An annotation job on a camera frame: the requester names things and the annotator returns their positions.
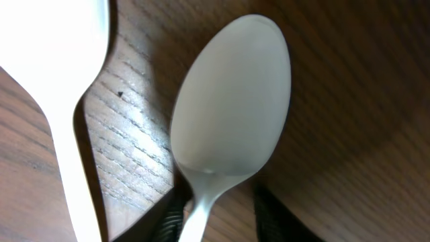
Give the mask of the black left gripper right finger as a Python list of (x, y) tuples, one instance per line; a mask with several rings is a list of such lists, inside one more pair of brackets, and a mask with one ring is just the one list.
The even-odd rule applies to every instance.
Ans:
[(258, 242), (324, 242), (267, 188), (253, 189)]

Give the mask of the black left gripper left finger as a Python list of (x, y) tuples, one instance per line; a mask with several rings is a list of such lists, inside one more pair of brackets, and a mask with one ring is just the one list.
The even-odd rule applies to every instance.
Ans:
[(191, 198), (189, 188), (173, 187), (113, 242), (178, 241), (183, 228), (184, 207)]

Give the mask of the white plastic spoon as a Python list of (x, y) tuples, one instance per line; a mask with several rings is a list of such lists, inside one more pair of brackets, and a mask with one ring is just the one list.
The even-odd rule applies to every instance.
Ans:
[(1, 1), (1, 67), (48, 121), (78, 241), (102, 240), (74, 114), (101, 71), (109, 37), (108, 0)]
[(263, 15), (235, 19), (199, 53), (171, 122), (172, 154), (194, 196), (181, 241), (201, 241), (215, 201), (268, 162), (291, 88), (286, 40)]

